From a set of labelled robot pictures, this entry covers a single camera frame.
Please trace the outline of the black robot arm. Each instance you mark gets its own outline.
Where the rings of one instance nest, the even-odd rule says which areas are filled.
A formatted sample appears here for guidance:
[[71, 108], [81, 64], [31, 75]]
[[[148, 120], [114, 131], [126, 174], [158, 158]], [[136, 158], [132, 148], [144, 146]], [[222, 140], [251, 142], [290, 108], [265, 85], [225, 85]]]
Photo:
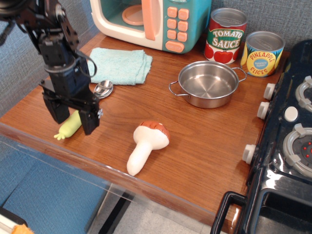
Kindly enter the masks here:
[[7, 26], [0, 36], [3, 44], [15, 25], [27, 33], [42, 56], [49, 79], [42, 80], [43, 99], [51, 116], [63, 123], [69, 108], [78, 110], [86, 135], [99, 126], [102, 110], [89, 89], [88, 56], [78, 50], [78, 34], [57, 0], [2, 0], [0, 19]]

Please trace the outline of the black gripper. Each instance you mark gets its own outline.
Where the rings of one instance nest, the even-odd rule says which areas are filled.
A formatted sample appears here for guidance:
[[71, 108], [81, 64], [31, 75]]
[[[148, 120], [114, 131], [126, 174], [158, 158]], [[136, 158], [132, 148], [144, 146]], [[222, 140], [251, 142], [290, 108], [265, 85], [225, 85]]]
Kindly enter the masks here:
[[49, 79], [41, 81], [44, 103], [52, 118], [58, 124], [69, 116], [69, 108], [79, 110], [79, 117], [84, 133], [90, 135], [99, 126], [102, 110], [98, 99], [90, 91], [91, 75], [85, 60], [72, 60], [68, 64], [52, 66], [44, 69]]

